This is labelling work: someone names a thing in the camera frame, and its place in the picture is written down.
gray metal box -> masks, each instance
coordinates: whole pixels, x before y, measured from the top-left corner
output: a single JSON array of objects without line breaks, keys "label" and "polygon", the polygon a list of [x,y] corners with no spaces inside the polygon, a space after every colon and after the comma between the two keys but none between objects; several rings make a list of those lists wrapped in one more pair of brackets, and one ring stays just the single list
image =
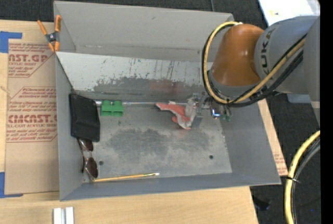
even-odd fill
[{"label": "gray metal box", "polygon": [[[54,14],[62,17],[56,53],[61,200],[280,184],[257,104],[233,109],[230,122],[203,110],[200,125],[189,130],[155,106],[185,104],[205,92],[202,49],[231,14],[59,1]],[[209,62],[215,51],[216,43]],[[99,177],[160,175],[90,183],[70,135],[70,93],[123,101],[122,117],[100,116],[92,153]]]}]

sunglasses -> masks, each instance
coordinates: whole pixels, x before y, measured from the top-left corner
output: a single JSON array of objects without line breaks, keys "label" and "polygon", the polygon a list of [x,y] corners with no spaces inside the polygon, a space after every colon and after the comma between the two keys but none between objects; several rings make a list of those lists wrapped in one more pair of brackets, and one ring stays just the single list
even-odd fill
[{"label": "sunglasses", "polygon": [[[81,148],[82,157],[83,157],[83,168],[82,173],[84,171],[87,172],[90,181],[91,182],[107,182],[107,181],[113,181],[113,180],[123,180],[123,179],[135,179],[135,178],[141,178],[141,177],[149,177],[149,176],[158,176],[159,173],[147,173],[147,174],[135,174],[135,175],[126,175],[126,176],[118,176],[118,177],[112,177],[112,178],[103,178],[103,179],[97,179],[98,177],[98,168],[97,163],[92,157],[92,151],[94,150],[93,142],[87,139],[78,138],[79,146]],[[84,153],[88,152],[89,157],[86,158]]]},{"label": "sunglasses", "polygon": [[[81,148],[83,158],[82,172],[86,171],[90,180],[95,181],[98,177],[98,168],[96,161],[92,157],[92,151],[94,150],[93,142],[84,138],[78,138],[78,143]],[[90,156],[85,157],[85,152],[89,153]]]}]

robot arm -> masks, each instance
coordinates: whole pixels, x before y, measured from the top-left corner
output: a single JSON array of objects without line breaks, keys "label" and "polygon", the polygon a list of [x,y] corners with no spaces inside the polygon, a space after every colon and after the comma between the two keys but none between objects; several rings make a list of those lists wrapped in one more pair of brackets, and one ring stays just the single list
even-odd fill
[{"label": "robot arm", "polygon": [[[213,37],[229,28],[210,70]],[[203,78],[217,103],[242,107],[272,92],[308,94],[320,125],[320,16],[299,16],[266,30],[229,22],[217,28],[203,51]]]}]

clamp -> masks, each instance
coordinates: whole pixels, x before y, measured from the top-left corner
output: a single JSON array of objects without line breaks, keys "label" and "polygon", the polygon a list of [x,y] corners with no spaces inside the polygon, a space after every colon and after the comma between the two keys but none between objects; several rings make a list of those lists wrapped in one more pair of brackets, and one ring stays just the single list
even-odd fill
[{"label": "clamp", "polygon": [[59,36],[60,30],[61,30],[61,21],[62,21],[61,16],[57,15],[56,21],[55,21],[55,31],[52,34],[48,34],[46,32],[46,29],[40,20],[37,21],[43,34],[45,35],[45,37],[48,41],[48,46],[50,47],[52,52],[58,51],[60,48],[58,36]]}]

green object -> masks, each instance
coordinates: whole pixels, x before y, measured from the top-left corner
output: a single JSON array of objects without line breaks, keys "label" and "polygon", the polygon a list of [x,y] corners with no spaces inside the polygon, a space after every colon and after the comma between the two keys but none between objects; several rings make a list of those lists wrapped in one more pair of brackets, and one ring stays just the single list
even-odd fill
[{"label": "green object", "polygon": [[124,114],[124,106],[120,100],[116,100],[113,103],[110,100],[104,100],[101,106],[101,116],[115,116],[122,117]]}]

